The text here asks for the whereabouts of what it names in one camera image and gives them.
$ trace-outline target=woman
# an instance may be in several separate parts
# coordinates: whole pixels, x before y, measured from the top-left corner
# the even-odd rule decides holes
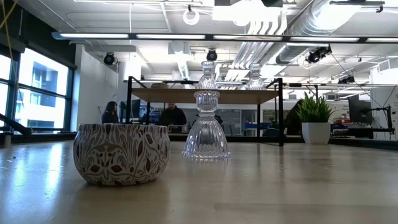
[[[119,123],[118,118],[118,104],[116,102],[110,101],[102,114],[102,123]]]

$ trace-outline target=person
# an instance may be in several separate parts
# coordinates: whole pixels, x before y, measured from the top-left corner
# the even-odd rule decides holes
[[[298,100],[294,107],[289,111],[285,120],[285,127],[287,128],[286,134],[301,135],[301,120],[297,112],[299,112],[300,105],[303,100]]]
[[[105,108],[104,113],[102,114],[102,123],[119,123],[118,118],[118,104],[116,102],[110,101]]]
[[[184,125],[187,123],[184,112],[175,103],[167,103],[167,108],[160,115],[158,125]]]

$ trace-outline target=yellow cable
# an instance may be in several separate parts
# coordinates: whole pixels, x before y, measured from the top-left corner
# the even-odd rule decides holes
[[[1,24],[0,24],[0,29],[1,29],[1,28],[3,27],[3,25],[7,22],[8,17],[11,15],[11,13],[13,12],[13,10],[14,10],[15,7],[17,6],[18,1],[19,1],[19,0],[15,0],[15,1],[14,1],[14,4],[12,5],[12,7],[11,7],[10,11],[8,12],[8,14],[7,14],[7,15],[4,14],[4,20],[3,20],[3,21],[1,22]]]
[[[4,5],[4,0],[2,0],[2,14],[3,14],[4,18],[5,18],[5,20],[4,20],[3,22],[4,22],[4,24],[6,25],[7,43],[8,43],[8,49],[9,49],[10,58],[11,58],[11,62],[12,62],[11,67],[12,67],[12,71],[13,71],[14,74],[16,75],[16,74],[17,74],[17,69],[16,69],[16,67],[15,67],[15,63],[13,63],[14,59],[13,59],[13,57],[12,57],[12,47],[11,47],[11,41],[10,41],[10,34],[9,34],[9,32],[8,32],[7,17],[6,17],[6,7],[5,7],[5,5]],[[19,97],[21,98],[22,107],[25,108],[24,101],[23,101],[23,99],[22,99],[22,94],[21,94],[21,91],[20,91],[20,89],[19,89],[19,87],[18,87],[18,80],[17,80],[17,79],[15,79],[14,84],[15,84],[15,88],[18,90]]]

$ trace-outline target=white planter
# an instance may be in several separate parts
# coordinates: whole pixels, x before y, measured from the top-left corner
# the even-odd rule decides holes
[[[328,144],[329,123],[302,123],[303,138],[306,144]]]

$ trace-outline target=green plant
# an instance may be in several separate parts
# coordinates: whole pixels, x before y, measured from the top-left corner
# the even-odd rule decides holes
[[[322,97],[317,100],[305,93],[303,103],[299,106],[297,114],[303,123],[325,123],[329,122],[334,111]]]

